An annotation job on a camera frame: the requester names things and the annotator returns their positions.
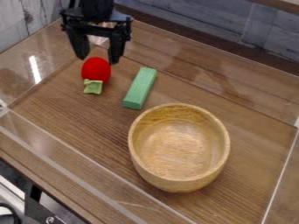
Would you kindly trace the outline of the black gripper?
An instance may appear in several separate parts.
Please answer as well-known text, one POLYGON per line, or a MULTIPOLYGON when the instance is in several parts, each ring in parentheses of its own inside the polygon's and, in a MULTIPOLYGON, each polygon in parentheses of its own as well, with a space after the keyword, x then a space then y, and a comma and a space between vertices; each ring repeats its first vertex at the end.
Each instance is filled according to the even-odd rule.
POLYGON ((115 65, 124 55, 126 43, 132 38, 134 18, 116 9, 106 19, 86 18, 80 7, 63 9, 60 15, 62 29, 76 57, 84 60, 90 55, 88 35, 100 36, 110 38, 108 61, 115 65))

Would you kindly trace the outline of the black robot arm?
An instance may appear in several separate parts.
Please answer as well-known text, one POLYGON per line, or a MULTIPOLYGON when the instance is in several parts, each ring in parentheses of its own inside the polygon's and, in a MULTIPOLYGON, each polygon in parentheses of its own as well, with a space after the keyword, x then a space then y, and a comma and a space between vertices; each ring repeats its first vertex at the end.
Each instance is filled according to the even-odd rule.
POLYGON ((70 0, 60 16, 62 30, 78 58, 84 60, 90 55, 90 36, 103 37, 110 41, 108 63, 115 65, 132 38, 134 22, 131 15, 116 10, 115 0, 70 0))

